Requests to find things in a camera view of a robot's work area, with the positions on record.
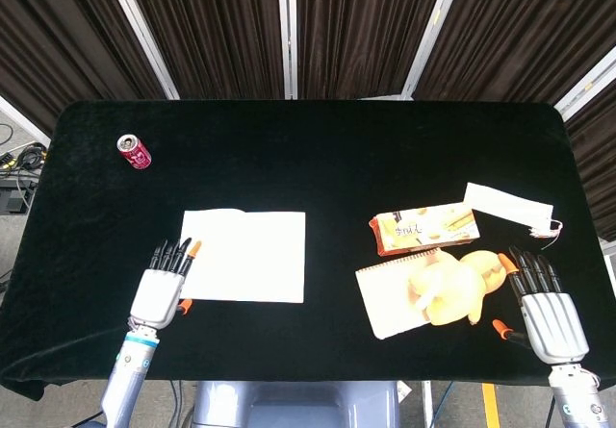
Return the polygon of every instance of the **black tablecloth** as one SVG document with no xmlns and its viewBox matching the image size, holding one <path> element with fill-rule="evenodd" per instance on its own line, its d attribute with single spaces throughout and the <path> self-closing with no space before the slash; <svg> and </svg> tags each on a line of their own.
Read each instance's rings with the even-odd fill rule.
<svg viewBox="0 0 616 428">
<path fill-rule="evenodd" d="M 150 150 L 132 168 L 116 140 Z M 465 319 L 378 340 L 355 270 L 382 261 L 368 221 L 461 201 L 467 182 L 554 204 L 564 222 L 546 252 L 572 294 L 591 351 L 616 378 L 616 302 L 562 119 L 549 106 L 425 102 L 87 102 L 53 138 L 0 315 L 0 381 L 108 377 L 155 245 L 183 211 L 306 212 L 303 304 L 197 301 L 160 333 L 149 378 L 442 379 L 546 384 L 550 369 L 500 340 L 523 328 L 508 285 Z M 481 238 L 450 250 L 538 250 L 528 228 L 475 213 Z M 238 256 L 242 248 L 237 247 Z"/>
</svg>

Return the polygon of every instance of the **cable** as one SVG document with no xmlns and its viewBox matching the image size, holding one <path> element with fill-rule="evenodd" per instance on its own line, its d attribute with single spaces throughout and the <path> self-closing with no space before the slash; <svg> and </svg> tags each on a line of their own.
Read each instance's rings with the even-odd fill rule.
<svg viewBox="0 0 616 428">
<path fill-rule="evenodd" d="M 180 393 L 180 403 L 178 404 L 177 409 L 177 418 L 175 418 L 175 428 L 180 428 L 180 416 L 182 416 L 182 380 L 178 382 L 179 393 Z"/>
<path fill-rule="evenodd" d="M 601 386 L 601 378 L 599 378 L 599 375 L 589 370 L 586 370 L 585 368 L 581 368 L 580 371 L 592 377 L 593 381 L 595 382 L 595 386 L 597 387 L 597 390 L 598 390 L 599 387 Z"/>
<path fill-rule="evenodd" d="M 13 268 L 9 269 L 7 272 L 5 272 L 3 275 L 0 276 L 0 279 L 4 279 L 6 276 L 11 274 L 12 271 L 13 271 Z M 11 279 L 7 279 L 4 282 L 0 282 L 0 293 L 4 293 L 5 291 L 7 291 L 7 287 L 9 285 L 10 280 Z"/>
<path fill-rule="evenodd" d="M 554 405 L 556 404 L 556 399 L 552 396 L 552 402 L 550 403 L 550 411 L 548 412 L 548 419 L 546 420 L 546 428 L 550 428 L 550 422 L 552 421 L 552 414 L 554 413 Z"/>
<path fill-rule="evenodd" d="M 0 171 L 2 178 L 12 178 L 14 176 L 17 176 L 17 171 L 21 171 L 21 173 L 25 173 L 26 176 L 28 178 L 37 178 L 40 179 L 40 175 L 38 173 L 35 173 L 36 170 L 26 170 L 24 168 L 8 168 L 6 170 L 2 170 Z"/>
<path fill-rule="evenodd" d="M 19 173 L 20 172 L 21 172 L 21 168 L 17 170 L 17 192 L 19 192 L 19 196 L 21 197 L 21 200 L 23 200 L 23 203 L 26 204 L 26 207 L 28 207 L 28 212 L 29 212 L 31 210 L 30 204 L 26 200 L 25 192 L 22 192 L 21 187 L 19 186 Z"/>
<path fill-rule="evenodd" d="M 17 168 L 25 168 L 26 170 L 34 170 L 39 168 L 45 161 L 47 148 L 40 142 L 35 142 L 26 146 L 23 151 L 17 156 Z"/>
<path fill-rule="evenodd" d="M 177 415 L 177 391 L 175 390 L 175 385 L 173 385 L 173 380 L 169 380 L 171 384 L 171 390 L 173 391 L 173 414 L 171 415 L 171 420 L 169 421 L 168 428 L 173 428 L 173 421 L 175 420 L 175 416 Z"/>
<path fill-rule="evenodd" d="M 92 421 L 92 420 L 94 420 L 95 418 L 100 417 L 101 415 L 103 415 L 103 411 L 100 411 L 100 412 L 99 412 L 99 413 L 97 413 L 97 414 L 91 415 L 91 416 L 89 416 L 88 418 L 84 418 L 83 420 L 81 420 L 81 421 L 79 421 L 79 422 L 75 423 L 74 425 L 70 425 L 70 427 L 71 427 L 71 428 L 76 428 L 77 426 L 82 426 L 82 425 L 85 425 L 85 424 L 86 424 L 86 423 L 88 423 L 89 421 Z"/>
<path fill-rule="evenodd" d="M 434 417 L 432 418 L 432 423 L 430 423 L 430 428 L 434 426 L 434 423 L 436 423 L 436 419 L 441 414 L 441 409 L 443 409 L 443 403 L 445 402 L 445 399 L 447 399 L 447 396 L 449 396 L 449 392 L 451 391 L 452 387 L 453 382 L 450 382 L 447 386 L 447 389 L 445 390 L 445 393 L 443 394 L 443 397 L 441 398 L 441 401 L 439 402 L 439 405 L 436 407 L 436 412 L 434 413 Z"/>
<path fill-rule="evenodd" d="M 191 417 L 194 414 L 194 406 L 191 407 L 191 409 L 186 413 L 186 416 L 184 417 L 184 421 L 182 422 L 182 428 L 191 428 L 190 424 L 191 424 Z"/>
<path fill-rule="evenodd" d="M 28 141 L 28 142 L 26 142 L 24 144 L 20 144 L 20 145 L 14 147 L 12 149 L 9 149 L 8 151 L 5 152 L 5 154 L 8 154 L 8 153 L 13 152 L 13 151 L 16 151 L 18 149 L 23 149 L 24 147 L 29 146 L 30 144 L 34 144 L 35 142 L 36 141 Z"/>
<path fill-rule="evenodd" d="M 8 123 L 0 123 L 0 127 L 7 127 L 10 131 L 9 131 L 9 137 L 6 138 L 5 140 L 3 140 L 2 142 L 0 142 L 0 146 L 3 144 L 6 144 L 7 142 L 9 142 L 11 140 L 11 138 L 13 137 L 13 133 L 15 132 L 15 130 L 13 129 L 13 127 L 11 125 L 9 125 Z"/>
</svg>

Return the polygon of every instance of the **cardboard box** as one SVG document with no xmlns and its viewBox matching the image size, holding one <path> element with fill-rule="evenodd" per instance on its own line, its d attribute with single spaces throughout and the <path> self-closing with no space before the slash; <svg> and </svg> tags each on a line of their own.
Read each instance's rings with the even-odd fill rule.
<svg viewBox="0 0 616 428">
<path fill-rule="evenodd" d="M 479 238 L 473 211 L 463 202 L 378 214 L 370 226 L 381 257 Z"/>
</svg>

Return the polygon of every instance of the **black curtain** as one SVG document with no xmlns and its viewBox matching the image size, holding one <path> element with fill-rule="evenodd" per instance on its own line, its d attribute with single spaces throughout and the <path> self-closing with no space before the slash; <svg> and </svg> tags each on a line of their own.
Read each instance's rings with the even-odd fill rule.
<svg viewBox="0 0 616 428">
<path fill-rule="evenodd" d="M 282 98 L 278 0 L 138 0 L 183 98 Z"/>
<path fill-rule="evenodd" d="M 297 0 L 301 98 L 400 94 L 436 0 Z"/>
<path fill-rule="evenodd" d="M 616 45 L 616 0 L 454 0 L 418 100 L 555 104 Z"/>
<path fill-rule="evenodd" d="M 117 0 L 0 0 L 0 92 L 42 131 L 81 99 L 164 98 Z"/>
<path fill-rule="evenodd" d="M 599 236 L 616 239 L 616 81 L 566 123 Z"/>
</svg>

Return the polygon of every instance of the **soda can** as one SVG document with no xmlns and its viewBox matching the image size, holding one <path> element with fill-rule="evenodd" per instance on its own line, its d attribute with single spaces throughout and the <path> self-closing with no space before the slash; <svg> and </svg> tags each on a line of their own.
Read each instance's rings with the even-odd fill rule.
<svg viewBox="0 0 616 428">
<path fill-rule="evenodd" d="M 148 168 L 152 156 L 135 135 L 122 135 L 117 140 L 117 150 L 137 170 Z"/>
</svg>

